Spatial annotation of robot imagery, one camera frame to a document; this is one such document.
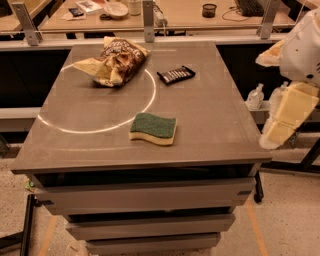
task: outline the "concrete floor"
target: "concrete floor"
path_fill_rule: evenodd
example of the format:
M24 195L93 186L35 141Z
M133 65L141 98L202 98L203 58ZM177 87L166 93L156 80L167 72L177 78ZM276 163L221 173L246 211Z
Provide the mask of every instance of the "concrete floor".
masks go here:
M318 137L319 133L300 134L294 149L287 145L274 150L273 159L300 162ZM24 188L26 177L10 172L15 155L13 152L0 159L0 237L22 230L30 193ZM122 256L320 255L320 175L265 169L261 178L265 196L262 203L255 203L252 194L243 206L237 207L236 221L228 232L221 234L215 248ZM88 255L83 243L75 241L65 231L65 224L62 217L52 216L43 206L35 208L29 255ZM17 256L20 252L11 248L0 255Z

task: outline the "metal bracket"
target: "metal bracket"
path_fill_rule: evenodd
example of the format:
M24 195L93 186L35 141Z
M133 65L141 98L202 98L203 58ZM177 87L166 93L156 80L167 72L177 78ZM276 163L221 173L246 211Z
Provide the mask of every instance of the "metal bracket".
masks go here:
M12 7L20 21L22 29L25 33L27 42L31 46L36 46L39 42L42 41L42 36L40 32L38 32L35 27L28 10L23 2L14 2L12 3Z
M147 43L152 43L154 42L153 0L143 0L142 9L144 40Z
M278 12L281 0L269 0L265 8L261 26L258 28L257 35L261 39L268 39L272 33L272 26Z

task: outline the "sponge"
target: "sponge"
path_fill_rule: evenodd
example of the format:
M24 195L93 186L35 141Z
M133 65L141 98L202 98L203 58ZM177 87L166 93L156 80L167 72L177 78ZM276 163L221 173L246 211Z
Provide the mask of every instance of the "sponge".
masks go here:
M130 128L130 139L143 139L161 146L173 144L177 120L139 113Z

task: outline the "book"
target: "book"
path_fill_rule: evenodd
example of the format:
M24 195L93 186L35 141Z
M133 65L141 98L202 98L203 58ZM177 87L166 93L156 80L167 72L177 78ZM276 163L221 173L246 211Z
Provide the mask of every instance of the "book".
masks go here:
M103 11L103 6L91 0L76 1L76 5L87 15Z

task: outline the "green sponge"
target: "green sponge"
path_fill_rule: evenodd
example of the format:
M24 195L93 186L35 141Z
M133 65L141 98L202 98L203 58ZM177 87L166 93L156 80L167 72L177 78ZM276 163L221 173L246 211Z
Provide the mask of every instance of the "green sponge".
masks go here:
M173 144L177 120L163 118L149 113L139 113L135 116L130 129L130 139L143 139L157 145Z

